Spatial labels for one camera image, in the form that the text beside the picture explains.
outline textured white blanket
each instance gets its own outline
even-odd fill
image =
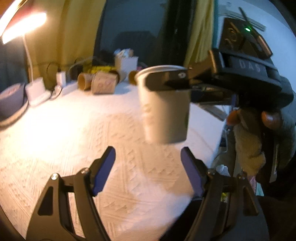
[[[183,212],[193,191],[180,161],[189,146],[210,166],[223,123],[192,105],[188,139],[178,145],[145,142],[137,88],[127,83],[114,95],[79,90],[29,108],[0,132],[0,204],[26,236],[30,215],[50,175],[71,175],[101,157],[107,146],[116,161],[94,199],[112,240],[157,240]],[[74,227],[83,236],[70,195]]]

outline screw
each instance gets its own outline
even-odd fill
[[[209,169],[209,171],[207,172],[208,175],[215,175],[215,170],[214,169]]]
[[[54,173],[51,175],[52,180],[56,180],[58,177],[59,177],[59,175],[57,173]]]
[[[180,79],[184,79],[186,77],[186,73],[181,72],[181,73],[178,74],[178,76],[179,76]]]
[[[89,172],[89,168],[87,167],[81,171],[82,174],[87,174],[88,172]]]
[[[247,178],[247,173],[242,171],[242,173],[238,175],[238,178],[242,179],[242,180],[245,180]]]

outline yellow curtain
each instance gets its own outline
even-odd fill
[[[47,13],[45,24],[26,34],[33,62],[34,79],[43,77],[45,86],[55,86],[57,62],[62,70],[77,58],[94,53],[94,44],[106,0],[35,0],[34,7]]]
[[[200,62],[212,48],[214,0],[198,0],[184,66]]]

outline lamp stand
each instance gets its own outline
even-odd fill
[[[30,69],[31,69],[31,82],[33,82],[33,65],[32,65],[31,56],[30,56],[29,49],[28,49],[28,46],[27,46],[27,42],[26,42],[26,39],[25,39],[24,35],[22,36],[22,40],[24,42],[24,47],[25,47],[25,50],[26,50],[27,58],[28,58],[28,61],[29,61]]]

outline desk lamp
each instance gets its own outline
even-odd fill
[[[25,39],[26,33],[40,27],[45,21],[46,13],[34,9],[31,0],[15,0],[0,19],[0,36],[3,44],[22,36],[31,69],[31,83],[25,87],[31,106],[39,105],[51,95],[51,92],[45,89],[42,77],[33,79],[33,65]]]

